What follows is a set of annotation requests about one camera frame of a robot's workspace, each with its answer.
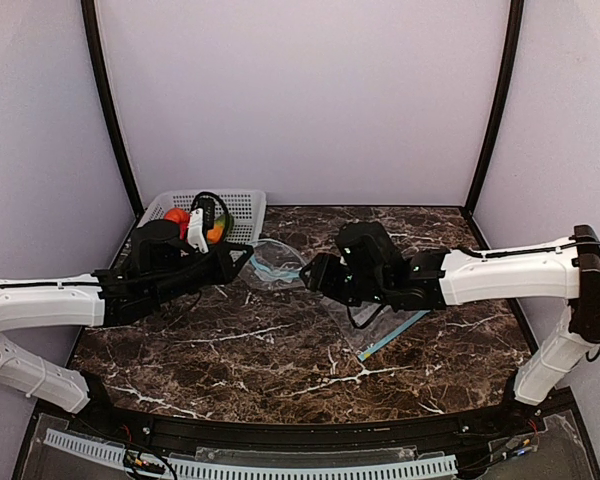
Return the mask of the clear zip bag yellow slider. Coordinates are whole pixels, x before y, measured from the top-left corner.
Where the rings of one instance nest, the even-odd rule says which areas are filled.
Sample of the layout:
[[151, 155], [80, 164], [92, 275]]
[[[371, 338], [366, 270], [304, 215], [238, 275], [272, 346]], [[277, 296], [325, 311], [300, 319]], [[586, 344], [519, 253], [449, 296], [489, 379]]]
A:
[[251, 289], [276, 292], [304, 288], [300, 271], [308, 261], [298, 250], [269, 238], [259, 239], [252, 246], [253, 254], [239, 274]]

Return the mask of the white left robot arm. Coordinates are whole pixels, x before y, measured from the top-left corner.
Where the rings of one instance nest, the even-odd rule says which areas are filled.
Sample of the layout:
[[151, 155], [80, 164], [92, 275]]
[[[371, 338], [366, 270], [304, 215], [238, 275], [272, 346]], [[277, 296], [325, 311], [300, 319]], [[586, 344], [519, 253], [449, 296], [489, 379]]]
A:
[[0, 279], [0, 384], [79, 413], [108, 400], [101, 380], [56, 365], [11, 342], [12, 330], [51, 326], [127, 326], [183, 295], [232, 282], [253, 254], [249, 244], [204, 233], [183, 235], [169, 220], [153, 220], [130, 235], [130, 251], [116, 268], [64, 279]]

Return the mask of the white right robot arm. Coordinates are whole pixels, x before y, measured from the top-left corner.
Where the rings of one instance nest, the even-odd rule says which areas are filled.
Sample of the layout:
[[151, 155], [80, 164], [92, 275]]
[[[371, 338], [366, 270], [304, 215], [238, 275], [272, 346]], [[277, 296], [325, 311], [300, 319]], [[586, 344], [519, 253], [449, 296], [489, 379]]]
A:
[[344, 225], [337, 254], [320, 253], [300, 272], [305, 287], [341, 305], [433, 311], [495, 300], [565, 302], [554, 331], [513, 378], [512, 400], [537, 406], [600, 345], [600, 240], [588, 225], [569, 237], [499, 250], [419, 251], [403, 256], [378, 222]]

